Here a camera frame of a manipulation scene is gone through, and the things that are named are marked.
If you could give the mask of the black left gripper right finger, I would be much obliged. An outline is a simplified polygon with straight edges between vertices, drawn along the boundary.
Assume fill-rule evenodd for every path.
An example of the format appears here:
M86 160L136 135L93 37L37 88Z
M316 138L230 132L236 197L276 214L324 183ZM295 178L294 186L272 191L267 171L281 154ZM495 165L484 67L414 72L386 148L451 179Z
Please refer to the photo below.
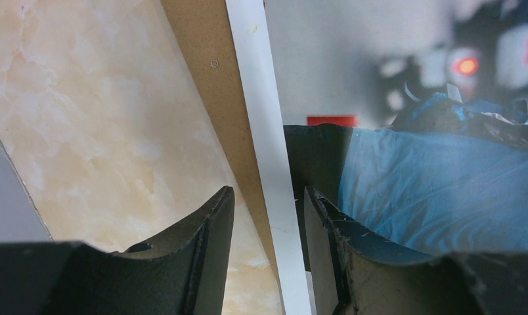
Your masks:
M438 257L374 233L305 189L318 314L528 314L528 253Z

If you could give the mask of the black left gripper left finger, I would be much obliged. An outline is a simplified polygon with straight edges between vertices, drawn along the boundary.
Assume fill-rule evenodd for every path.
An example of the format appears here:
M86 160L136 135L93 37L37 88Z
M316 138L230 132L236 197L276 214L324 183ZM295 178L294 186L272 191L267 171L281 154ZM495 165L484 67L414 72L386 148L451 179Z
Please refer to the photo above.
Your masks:
M123 253L78 241L0 243L0 314L220 314L235 196Z

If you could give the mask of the printed street photo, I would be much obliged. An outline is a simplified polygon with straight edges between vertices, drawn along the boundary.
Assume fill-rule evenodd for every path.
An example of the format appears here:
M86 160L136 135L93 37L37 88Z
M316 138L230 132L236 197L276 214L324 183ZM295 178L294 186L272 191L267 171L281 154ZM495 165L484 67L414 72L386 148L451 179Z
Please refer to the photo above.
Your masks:
M432 257L528 253L528 1L226 5L289 314L308 187Z

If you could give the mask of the brown backing board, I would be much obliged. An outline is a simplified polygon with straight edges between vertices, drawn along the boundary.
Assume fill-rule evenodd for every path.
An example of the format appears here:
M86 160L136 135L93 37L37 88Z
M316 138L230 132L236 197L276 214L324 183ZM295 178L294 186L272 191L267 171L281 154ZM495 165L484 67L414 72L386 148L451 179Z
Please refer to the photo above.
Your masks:
M170 0L161 4L278 278L226 2Z

